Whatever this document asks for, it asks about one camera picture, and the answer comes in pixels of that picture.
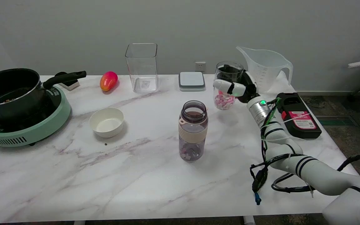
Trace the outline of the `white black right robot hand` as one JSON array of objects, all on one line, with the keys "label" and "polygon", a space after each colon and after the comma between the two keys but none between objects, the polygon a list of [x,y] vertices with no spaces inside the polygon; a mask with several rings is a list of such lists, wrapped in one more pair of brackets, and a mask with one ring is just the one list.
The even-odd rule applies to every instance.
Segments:
[{"label": "white black right robot hand", "polygon": [[214,88],[219,95],[248,103],[259,96],[257,87],[249,73],[239,64],[221,64],[216,68]]}]

